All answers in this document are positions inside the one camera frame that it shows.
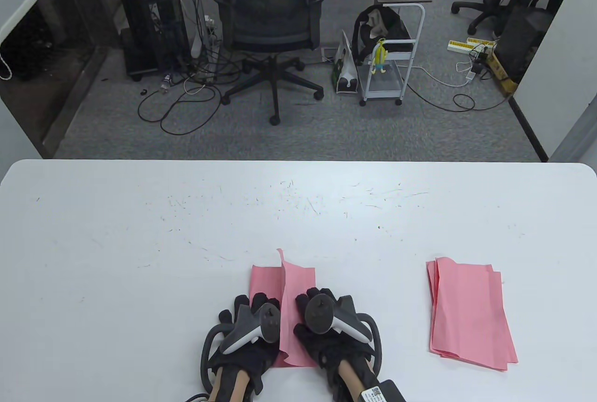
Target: gray carpet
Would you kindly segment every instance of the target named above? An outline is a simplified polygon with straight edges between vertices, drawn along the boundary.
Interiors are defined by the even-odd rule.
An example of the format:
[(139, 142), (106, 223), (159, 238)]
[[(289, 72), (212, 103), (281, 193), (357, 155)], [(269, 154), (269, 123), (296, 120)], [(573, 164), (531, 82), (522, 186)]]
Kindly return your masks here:
[[(326, 0), (322, 15), (322, 42), (339, 39), (339, 30), (352, 33), (357, 14), (373, 0)], [(455, 70), (465, 55), (448, 52), (448, 40), (465, 40), (466, 28), (477, 12), (463, 9), (450, 14), (455, 0), (433, 0), (425, 5), (427, 16), (415, 65), (449, 83), (465, 78)], [(217, 16), (212, 0), (205, 12)], [(412, 15), (404, 14), (407, 24)], [(490, 23), (479, 27), (478, 36), (490, 35)], [(318, 53), (301, 53), (305, 61)], [(282, 84), (279, 92), (282, 124), (272, 127), (269, 117), (271, 91), (262, 84), (232, 99), (197, 132), (171, 136), (156, 124), (137, 117), (143, 89), (156, 90), (160, 76), (140, 83), (125, 74), (122, 53), (109, 53), (75, 120), (60, 145), (57, 158), (73, 159), (339, 159), (361, 161), (538, 161), (531, 144), (507, 103), (494, 110), (447, 113), (421, 101), (407, 90), (403, 106), (394, 101), (370, 101), (358, 105), (357, 95), (336, 95), (330, 83), (329, 65), (313, 65), (299, 73), (324, 86), (326, 97), (313, 99), (311, 91)], [(496, 104), (502, 95), (492, 80), (478, 78), (468, 86), (452, 89), (414, 70), (410, 84), (421, 95), (446, 108), (457, 109), (452, 96), (464, 92), (478, 108)], [(147, 101), (144, 114), (156, 117), (182, 90)], [(198, 97), (209, 97), (202, 91)], [(186, 131), (205, 120), (216, 100), (177, 106), (165, 126)]]

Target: yellow figurine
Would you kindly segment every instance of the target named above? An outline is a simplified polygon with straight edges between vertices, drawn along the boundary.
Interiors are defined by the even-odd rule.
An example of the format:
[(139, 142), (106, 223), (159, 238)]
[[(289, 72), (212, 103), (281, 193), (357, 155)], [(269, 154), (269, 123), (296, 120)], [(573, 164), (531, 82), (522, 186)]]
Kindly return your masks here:
[(388, 56), (388, 51), (384, 48), (383, 43), (386, 41), (385, 38), (380, 38), (377, 44), (379, 48), (375, 51), (375, 57), (373, 58), (373, 71), (371, 74), (375, 74), (379, 69), (382, 74), (386, 72), (384, 65), (386, 63), (386, 57)]

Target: sticker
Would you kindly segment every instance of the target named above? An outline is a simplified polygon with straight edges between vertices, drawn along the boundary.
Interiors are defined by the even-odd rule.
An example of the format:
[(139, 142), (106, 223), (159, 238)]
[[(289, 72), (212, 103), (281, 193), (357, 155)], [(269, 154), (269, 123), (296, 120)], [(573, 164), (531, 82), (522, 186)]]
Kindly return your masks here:
[(383, 396), (382, 390), (379, 387), (366, 389), (361, 393), (364, 402), (387, 402)]

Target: black bag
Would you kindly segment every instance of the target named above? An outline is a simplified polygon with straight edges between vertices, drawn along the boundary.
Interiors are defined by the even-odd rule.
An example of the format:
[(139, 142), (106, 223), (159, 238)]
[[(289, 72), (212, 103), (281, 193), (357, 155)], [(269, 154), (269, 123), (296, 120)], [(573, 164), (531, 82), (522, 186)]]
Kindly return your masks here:
[[(382, 21), (388, 33), (383, 36), (371, 38), (371, 26), (367, 24), (371, 12), (379, 10), (382, 16)], [(361, 38), (362, 48), (359, 51), (359, 37)], [(354, 22), (354, 31), (352, 32), (352, 57), (356, 65), (362, 65), (365, 58), (373, 53), (373, 49), (379, 40), (386, 38), (388, 40), (407, 40), (410, 39), (409, 31), (405, 27), (400, 15), (394, 12), (391, 8), (383, 7), (380, 4), (367, 7), (361, 12)], [(411, 43), (405, 44), (386, 44), (388, 52), (410, 51), (412, 50)]]

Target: wrist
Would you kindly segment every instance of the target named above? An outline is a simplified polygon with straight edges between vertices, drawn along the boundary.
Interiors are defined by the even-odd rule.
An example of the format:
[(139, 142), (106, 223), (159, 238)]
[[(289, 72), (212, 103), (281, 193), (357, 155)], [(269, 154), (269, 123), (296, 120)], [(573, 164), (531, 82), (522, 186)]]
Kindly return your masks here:
[(215, 374), (209, 402), (243, 402), (250, 380), (245, 370), (236, 366), (222, 366)]
[(344, 381), (353, 402), (357, 402), (365, 389), (379, 385), (369, 362), (364, 357), (342, 360), (338, 366), (338, 375)]

